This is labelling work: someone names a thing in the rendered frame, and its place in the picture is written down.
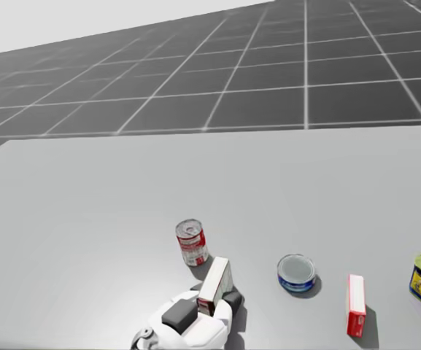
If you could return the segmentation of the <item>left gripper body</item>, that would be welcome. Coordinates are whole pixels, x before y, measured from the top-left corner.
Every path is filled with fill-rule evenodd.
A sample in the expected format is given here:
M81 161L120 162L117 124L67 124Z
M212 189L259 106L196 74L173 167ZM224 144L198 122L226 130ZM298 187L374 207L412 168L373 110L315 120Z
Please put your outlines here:
M232 305L224 297L213 315L198 310L198 290L165 302L148 319L149 346L224 346L232 326Z

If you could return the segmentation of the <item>red and white carton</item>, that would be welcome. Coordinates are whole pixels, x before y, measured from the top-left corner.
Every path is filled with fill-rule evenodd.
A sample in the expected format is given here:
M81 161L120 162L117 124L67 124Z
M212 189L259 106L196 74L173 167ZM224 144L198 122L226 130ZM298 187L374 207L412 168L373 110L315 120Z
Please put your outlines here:
M223 295L233 289L231 264L226 257L215 257L204 279L197 298L198 309L207 316L214 316Z

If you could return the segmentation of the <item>red and white can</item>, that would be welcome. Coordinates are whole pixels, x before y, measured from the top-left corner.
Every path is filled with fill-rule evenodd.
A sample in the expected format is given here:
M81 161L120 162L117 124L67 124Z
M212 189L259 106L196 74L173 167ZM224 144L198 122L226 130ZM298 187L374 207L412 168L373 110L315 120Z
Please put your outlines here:
M198 267L209 258L202 224L197 219L186 219L177 224L176 237L186 265Z

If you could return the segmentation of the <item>blue flat can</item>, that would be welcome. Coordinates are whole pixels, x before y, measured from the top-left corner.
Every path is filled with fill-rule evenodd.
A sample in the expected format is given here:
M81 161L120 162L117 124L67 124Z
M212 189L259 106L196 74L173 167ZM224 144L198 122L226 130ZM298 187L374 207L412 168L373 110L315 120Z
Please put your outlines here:
M288 292L307 292L316 282L317 272L311 259L302 254L287 254L277 263L279 284Z

